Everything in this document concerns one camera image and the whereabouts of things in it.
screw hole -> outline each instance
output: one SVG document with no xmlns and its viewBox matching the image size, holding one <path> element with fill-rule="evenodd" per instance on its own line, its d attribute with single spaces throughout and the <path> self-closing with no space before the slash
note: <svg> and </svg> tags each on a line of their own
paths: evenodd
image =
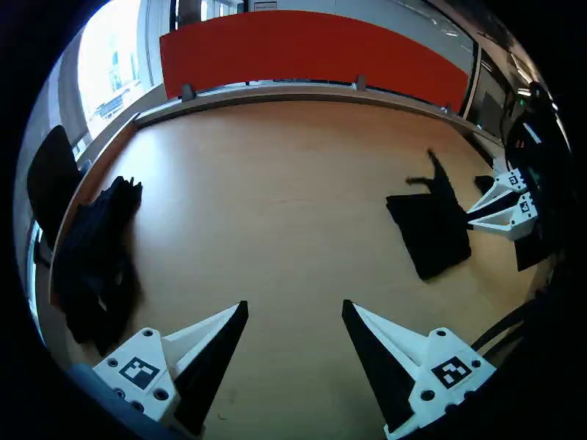
<svg viewBox="0 0 587 440">
<path fill-rule="evenodd" d="M 131 402 L 131 406 L 136 409 L 138 412 L 143 412 L 145 411 L 145 407 L 143 405 L 141 405 L 140 402 L 137 402 L 136 400 L 133 400 Z"/>
<path fill-rule="evenodd" d="M 431 389 L 427 389 L 426 391 L 422 391 L 420 398 L 422 400 L 425 400 L 426 402 L 429 402 L 430 400 L 434 399 L 434 391 L 432 391 Z"/>
<path fill-rule="evenodd" d="M 169 399 L 169 394 L 167 394 L 167 391 L 165 391 L 162 388 L 158 388 L 153 392 L 153 396 L 155 396 L 155 399 L 157 400 L 167 400 Z"/>
</svg>

wooden table surface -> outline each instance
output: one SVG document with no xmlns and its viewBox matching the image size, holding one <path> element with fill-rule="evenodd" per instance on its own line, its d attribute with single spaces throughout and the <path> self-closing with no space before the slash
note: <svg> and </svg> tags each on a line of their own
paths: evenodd
<svg viewBox="0 0 587 440">
<path fill-rule="evenodd" d="M 505 238 L 470 232 L 471 258 L 422 282 L 385 207 L 425 191 L 426 149 L 461 206 L 491 169 L 451 127 L 350 103 L 257 103 L 138 131 L 104 176 L 144 185 L 129 231 L 142 296 L 127 335 L 167 334 L 240 300 L 249 322 L 208 415 L 207 439 L 373 439 L 383 419 L 340 317 L 342 301 L 471 343 L 520 305 Z M 68 336 L 74 361 L 94 350 Z"/>
</svg>

ceiling light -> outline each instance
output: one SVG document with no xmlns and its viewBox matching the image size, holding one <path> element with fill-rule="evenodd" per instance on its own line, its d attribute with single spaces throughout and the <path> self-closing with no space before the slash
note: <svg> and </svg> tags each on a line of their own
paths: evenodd
<svg viewBox="0 0 587 440">
<path fill-rule="evenodd" d="M 569 151 L 571 151 L 571 145 L 569 144 L 569 139 L 566 137 L 566 131 L 564 130 L 563 123 L 561 122 L 561 119 L 558 117 L 558 115 L 556 115 L 556 123 L 558 124 L 558 127 L 561 129 L 561 132 L 564 137 L 564 141 L 566 142 L 566 147 L 569 149 Z"/>
<path fill-rule="evenodd" d="M 524 122 L 522 125 L 524 125 L 524 128 L 530 134 L 530 136 L 532 136 L 532 139 L 534 139 L 535 143 L 537 143 L 537 144 L 542 143 L 542 141 L 540 140 L 538 135 L 534 132 L 534 130 L 532 130 L 532 128 L 526 122 Z"/>
<path fill-rule="evenodd" d="M 481 61 L 481 65 L 485 67 L 489 73 L 493 73 L 493 69 L 485 61 Z"/>
<path fill-rule="evenodd" d="M 532 78 L 524 70 L 518 69 L 518 73 L 528 84 L 532 82 Z"/>
</svg>

white plastic bracket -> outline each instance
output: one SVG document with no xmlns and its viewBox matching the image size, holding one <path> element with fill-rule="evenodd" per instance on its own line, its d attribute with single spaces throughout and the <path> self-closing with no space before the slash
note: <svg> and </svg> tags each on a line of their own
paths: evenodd
<svg viewBox="0 0 587 440">
<path fill-rule="evenodd" d="M 495 178 L 493 186 L 488 190 L 488 192 L 481 196 L 481 198 L 471 207 L 471 209 L 467 211 L 467 213 L 473 213 L 477 210 L 485 208 L 486 206 L 491 205 L 493 202 L 496 202 L 513 192 L 524 194 L 527 191 L 528 187 L 524 183 L 522 175 L 519 173 L 518 169 L 504 172 Z"/>
<path fill-rule="evenodd" d="M 534 228 L 538 211 L 530 193 L 522 195 L 515 206 L 469 221 L 473 230 L 502 235 L 510 241 L 529 235 Z"/>
<path fill-rule="evenodd" d="M 444 327 L 432 330 L 426 337 L 353 305 L 373 335 L 415 382 L 409 395 L 414 415 L 393 432 L 385 425 L 388 440 L 400 439 L 439 419 L 447 408 L 459 405 L 495 371 Z"/>
<path fill-rule="evenodd" d="M 173 381 L 192 363 L 236 311 L 238 304 L 193 326 L 162 337 L 144 328 L 94 367 L 94 371 L 135 409 L 192 439 L 173 413 L 181 397 Z"/>
</svg>

black cloth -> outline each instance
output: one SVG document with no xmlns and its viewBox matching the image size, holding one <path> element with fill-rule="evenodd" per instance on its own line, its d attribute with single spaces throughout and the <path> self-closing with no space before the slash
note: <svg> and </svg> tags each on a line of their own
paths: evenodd
<svg viewBox="0 0 587 440">
<path fill-rule="evenodd" d="M 142 185 L 122 177 L 88 206 L 80 205 L 56 254 L 54 290 L 77 343 L 92 340 L 104 355 L 123 333 L 135 275 L 122 234 Z"/>
<path fill-rule="evenodd" d="M 387 209 L 399 226 L 418 276 L 428 280 L 471 255 L 467 214 L 459 206 L 445 170 L 429 150 L 434 179 L 408 178 L 426 185 L 430 194 L 389 196 Z"/>
<path fill-rule="evenodd" d="M 482 194 L 485 194 L 491 189 L 494 181 L 492 176 L 477 176 L 475 177 L 475 186 Z"/>
</svg>

